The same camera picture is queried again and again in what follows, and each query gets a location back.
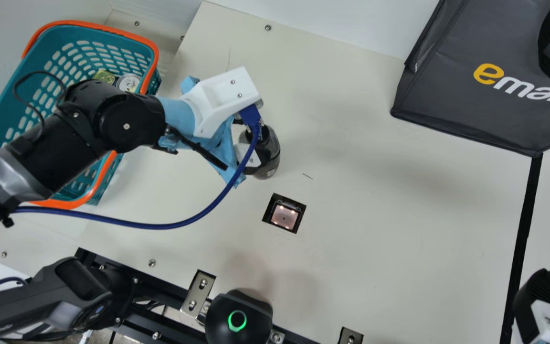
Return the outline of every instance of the black bottle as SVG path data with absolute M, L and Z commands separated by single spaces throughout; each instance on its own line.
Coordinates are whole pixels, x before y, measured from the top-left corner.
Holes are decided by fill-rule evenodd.
M 249 145 L 251 141 L 252 133 L 250 131 L 246 130 L 240 134 L 239 143 Z M 243 169 L 243 174 L 258 179 L 271 178 L 279 167 L 279 152 L 281 151 L 279 140 L 272 127 L 262 126 L 262 138 L 258 140 L 254 151 L 260 159 L 260 165 L 256 165 L 257 161 L 250 161 Z

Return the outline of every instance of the plastic shopping basket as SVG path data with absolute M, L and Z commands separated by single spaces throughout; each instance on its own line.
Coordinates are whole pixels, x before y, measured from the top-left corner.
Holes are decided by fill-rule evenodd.
M 83 21 L 55 21 L 40 28 L 22 53 L 22 61 L 0 96 L 0 148 L 33 126 L 39 118 L 14 98 L 14 84 L 26 74 L 46 70 L 66 87 L 92 78 L 99 70 L 115 75 L 136 74 L 137 91 L 155 94 L 161 83 L 157 62 L 159 50 L 138 35 Z M 52 113 L 61 88 L 52 77 L 37 74 L 18 87 L 20 96 L 37 107 L 44 117 Z M 110 152 L 53 198 L 35 204 L 74 209 L 97 204 L 113 176 L 122 154 Z

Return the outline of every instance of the can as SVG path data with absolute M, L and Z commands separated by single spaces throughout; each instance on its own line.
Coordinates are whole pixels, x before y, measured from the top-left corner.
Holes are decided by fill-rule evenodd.
M 139 76 L 133 73 L 127 73 L 121 76 L 116 83 L 116 86 L 125 92 L 135 92 L 141 83 Z

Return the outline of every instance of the white panel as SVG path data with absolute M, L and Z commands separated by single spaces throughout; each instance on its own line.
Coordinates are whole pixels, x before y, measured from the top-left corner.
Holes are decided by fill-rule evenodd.
M 275 177 L 186 228 L 91 222 L 81 246 L 182 287 L 210 272 L 212 296 L 252 289 L 321 343 L 341 326 L 367 343 L 497 342 L 530 159 L 391 117 L 402 61 L 267 23 L 204 3 L 161 95 L 244 65 L 282 145 Z M 124 159 L 98 213 L 175 222 L 224 186 L 194 152 Z M 297 235 L 260 221 L 273 192 L 307 205 Z

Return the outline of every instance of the white wall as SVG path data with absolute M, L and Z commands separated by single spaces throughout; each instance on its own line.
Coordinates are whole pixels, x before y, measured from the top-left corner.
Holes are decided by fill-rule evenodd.
M 40 26 L 63 19 L 103 24 L 111 11 L 107 0 L 0 0 L 0 93 Z

